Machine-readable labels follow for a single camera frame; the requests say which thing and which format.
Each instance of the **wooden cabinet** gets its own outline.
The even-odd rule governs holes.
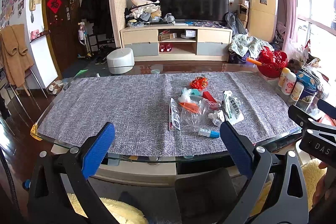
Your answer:
[[[159,52],[158,35],[161,30],[170,29],[178,37],[160,43],[171,43],[171,52]],[[196,38],[179,37],[184,29],[195,29]],[[122,47],[133,50],[135,61],[200,60],[228,61],[228,46],[232,31],[195,26],[174,26],[173,24],[147,25],[140,28],[125,28],[120,31]]]

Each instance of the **orange handle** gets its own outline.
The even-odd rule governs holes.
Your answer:
[[[252,59],[251,57],[248,57],[246,59],[246,61],[249,61],[249,62],[251,62],[251,63],[253,63],[253,64],[257,65],[257,66],[261,66],[263,64],[263,63],[261,63],[261,62],[259,62],[257,60]]]

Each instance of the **television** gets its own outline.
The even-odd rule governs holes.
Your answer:
[[[162,17],[171,13],[175,20],[220,22],[228,12],[228,0],[160,0]]]

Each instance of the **red bottle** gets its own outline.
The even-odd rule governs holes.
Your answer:
[[[166,44],[166,52],[171,52],[173,45],[171,43]]]
[[[160,43],[159,51],[160,51],[160,52],[165,52],[165,51],[166,51],[166,46],[165,46],[164,43]]]

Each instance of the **red woven basket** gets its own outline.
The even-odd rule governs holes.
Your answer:
[[[262,63],[258,70],[268,78],[278,78],[283,68],[287,66],[287,54],[285,52],[272,52],[268,47],[262,50],[257,58]]]

